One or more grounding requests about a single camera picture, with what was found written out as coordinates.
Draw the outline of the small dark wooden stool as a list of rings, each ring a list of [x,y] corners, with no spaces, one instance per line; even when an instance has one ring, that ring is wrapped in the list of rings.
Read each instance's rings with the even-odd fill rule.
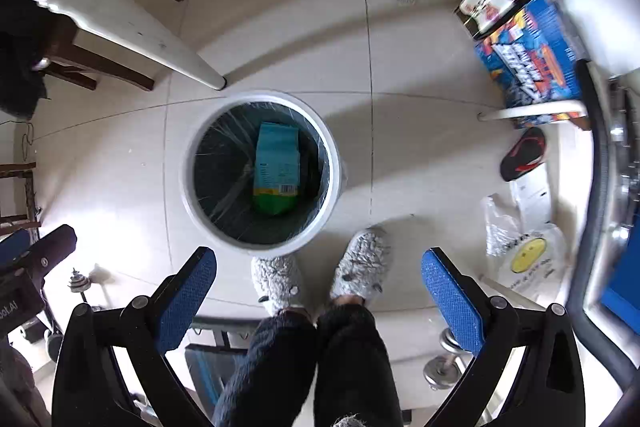
[[[1,165],[1,236],[26,231],[34,243],[40,239],[40,209],[36,203],[35,161]]]

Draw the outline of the red black flip-flop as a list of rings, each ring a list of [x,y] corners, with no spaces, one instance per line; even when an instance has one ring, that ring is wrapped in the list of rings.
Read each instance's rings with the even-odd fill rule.
[[[499,167],[501,178],[511,182],[531,172],[544,161],[546,150],[544,132],[537,127],[528,128],[502,158]]]

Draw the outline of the smiley plastic bag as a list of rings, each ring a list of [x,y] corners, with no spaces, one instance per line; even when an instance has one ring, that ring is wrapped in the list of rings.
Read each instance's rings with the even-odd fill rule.
[[[486,231],[485,277],[538,305],[558,295],[566,268],[566,240],[551,222],[524,231],[494,195],[482,202]]]

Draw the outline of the right dark trouser leg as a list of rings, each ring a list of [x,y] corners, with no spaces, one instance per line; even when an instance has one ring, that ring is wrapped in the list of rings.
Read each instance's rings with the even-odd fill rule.
[[[390,359],[372,313],[363,305],[333,306],[317,322],[317,426],[400,426]]]

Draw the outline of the blue printed cardboard box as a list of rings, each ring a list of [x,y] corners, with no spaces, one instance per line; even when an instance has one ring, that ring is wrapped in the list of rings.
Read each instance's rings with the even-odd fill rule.
[[[582,98],[577,52],[550,0],[530,0],[475,45],[507,109]]]

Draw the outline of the teal green snack box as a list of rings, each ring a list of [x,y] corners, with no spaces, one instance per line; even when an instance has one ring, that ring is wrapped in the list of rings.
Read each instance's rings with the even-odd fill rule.
[[[253,196],[256,208],[277,216],[295,205],[300,182],[298,130],[263,122],[256,145]]]

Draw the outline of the white round trash bin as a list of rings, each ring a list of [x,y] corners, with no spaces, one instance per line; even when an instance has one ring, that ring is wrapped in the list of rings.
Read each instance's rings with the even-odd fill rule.
[[[345,182],[334,136],[309,105],[284,92],[248,91],[198,126],[184,153],[181,192],[215,245],[274,258],[321,231]]]

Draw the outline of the left grey fluffy slipper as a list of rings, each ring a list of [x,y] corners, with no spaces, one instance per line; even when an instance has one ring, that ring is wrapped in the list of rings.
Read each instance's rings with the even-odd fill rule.
[[[307,310],[307,295],[294,255],[274,258],[254,257],[250,276],[260,303],[270,317],[285,310]]]

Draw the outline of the right grey fluffy slipper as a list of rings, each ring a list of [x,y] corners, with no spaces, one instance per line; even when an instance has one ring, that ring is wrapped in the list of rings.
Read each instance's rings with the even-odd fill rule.
[[[380,227],[364,229],[349,241],[334,272],[330,299],[352,296],[365,303],[381,296],[393,254],[390,240]]]

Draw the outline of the grey fluffy slipper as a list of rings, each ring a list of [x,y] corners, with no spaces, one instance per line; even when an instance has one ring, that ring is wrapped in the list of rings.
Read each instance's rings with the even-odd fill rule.
[[[334,272],[330,299],[352,296],[365,303],[381,296],[393,254],[390,240],[380,227],[364,229],[349,241]]]
[[[260,303],[270,317],[285,310],[307,310],[307,295],[294,255],[274,258],[254,257],[250,276]]]

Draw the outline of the dark trouser leg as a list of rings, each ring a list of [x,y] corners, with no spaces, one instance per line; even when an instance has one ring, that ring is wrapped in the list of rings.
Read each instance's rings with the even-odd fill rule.
[[[333,306],[317,322],[317,426],[400,426],[390,359],[372,313],[363,305]]]
[[[261,321],[246,357],[216,404],[216,426],[294,424],[314,379],[317,331],[308,317],[281,311]]]

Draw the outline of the black blue workout bench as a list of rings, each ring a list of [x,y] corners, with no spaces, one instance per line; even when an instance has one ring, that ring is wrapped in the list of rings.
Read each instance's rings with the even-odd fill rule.
[[[244,359],[260,321],[197,315],[184,350],[195,392],[212,419],[224,386]]]

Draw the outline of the left dark trouser leg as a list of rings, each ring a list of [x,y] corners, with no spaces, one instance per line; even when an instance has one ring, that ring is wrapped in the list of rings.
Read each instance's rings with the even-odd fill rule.
[[[314,379],[317,331],[308,317],[281,311],[261,321],[246,357],[216,404],[216,426],[294,424]]]

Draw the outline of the metal dumbbell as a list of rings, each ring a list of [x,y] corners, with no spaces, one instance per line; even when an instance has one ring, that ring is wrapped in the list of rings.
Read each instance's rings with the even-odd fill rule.
[[[91,288],[91,285],[90,277],[86,277],[76,269],[72,270],[67,286],[73,294],[77,294],[81,298],[83,303],[88,303],[86,292]]]
[[[439,343],[444,352],[424,365],[423,377],[433,390],[448,390],[460,381],[471,353],[462,349],[449,327],[440,334]]]

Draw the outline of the white table leg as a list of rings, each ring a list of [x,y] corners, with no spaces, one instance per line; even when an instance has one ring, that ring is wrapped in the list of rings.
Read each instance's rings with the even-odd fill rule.
[[[143,55],[217,91],[227,80],[134,0],[32,0],[90,34]]]

